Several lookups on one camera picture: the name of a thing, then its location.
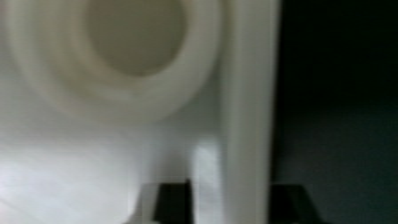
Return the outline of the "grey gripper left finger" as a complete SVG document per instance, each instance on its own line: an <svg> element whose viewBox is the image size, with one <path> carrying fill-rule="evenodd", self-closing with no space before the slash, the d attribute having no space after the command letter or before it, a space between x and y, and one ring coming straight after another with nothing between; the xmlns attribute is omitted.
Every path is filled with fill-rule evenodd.
<svg viewBox="0 0 398 224"><path fill-rule="evenodd" d="M192 182L147 184L137 209L142 224L193 224Z"/></svg>

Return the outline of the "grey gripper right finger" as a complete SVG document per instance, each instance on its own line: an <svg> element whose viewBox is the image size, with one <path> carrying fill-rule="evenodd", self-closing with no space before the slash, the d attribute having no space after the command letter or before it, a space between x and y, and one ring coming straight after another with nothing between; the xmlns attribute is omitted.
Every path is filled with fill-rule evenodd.
<svg viewBox="0 0 398 224"><path fill-rule="evenodd" d="M323 224L302 185L272 186L270 224Z"/></svg>

